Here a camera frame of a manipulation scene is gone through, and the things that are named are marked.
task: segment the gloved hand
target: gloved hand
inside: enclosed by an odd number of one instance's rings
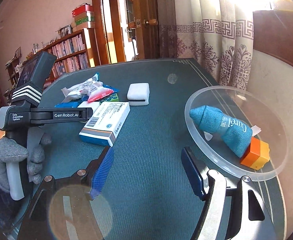
[[[45,133],[40,144],[29,153],[25,147],[17,144],[14,140],[2,137],[0,139],[0,189],[7,193],[10,192],[6,163],[21,162],[24,159],[28,159],[29,180],[39,184],[42,180],[39,173],[42,170],[42,162],[45,159],[43,146],[50,144],[51,141],[51,136]]]

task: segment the plastic bowl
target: plastic bowl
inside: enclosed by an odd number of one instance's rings
[[[190,117],[190,109],[208,105],[221,109],[225,114],[240,119],[250,127],[257,125],[261,132],[256,136],[269,144],[270,161],[258,171],[240,164],[240,159],[223,142],[218,134],[207,141]],[[253,94],[233,87],[213,86],[195,92],[186,102],[185,121],[200,150],[217,166],[240,178],[249,176],[253,181],[274,178],[284,168],[288,158],[288,140],[283,122],[278,115]]]

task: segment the white and blue box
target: white and blue box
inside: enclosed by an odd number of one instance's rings
[[[81,140],[112,147],[129,112],[128,102],[103,102],[79,133]]]

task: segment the green tablecloth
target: green tablecloth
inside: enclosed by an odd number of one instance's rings
[[[190,239],[204,203],[193,194],[180,160],[181,149],[190,146],[209,168],[227,173],[192,140],[184,107],[195,91],[218,84],[193,59],[132,61],[65,74],[44,91],[40,107],[60,103],[64,99],[62,88],[81,83],[96,72],[105,84],[120,89],[120,101],[127,101],[131,83],[147,82],[150,86],[150,104],[131,107],[114,145],[115,161],[109,177],[102,194],[92,202],[103,236],[106,240]],[[99,156],[102,146],[80,140],[83,125],[44,126],[53,136],[53,144],[46,151],[43,175],[68,177]],[[256,187],[282,240],[285,211],[278,180],[256,182]],[[224,239],[230,203],[230,197],[226,198],[218,239]]]

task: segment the device screen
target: device screen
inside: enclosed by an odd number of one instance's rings
[[[34,67],[37,64],[38,59],[39,57],[35,57],[24,65],[24,68],[21,72],[21,75],[17,84],[17,88],[23,86],[25,83],[30,81],[32,73],[34,71]]]

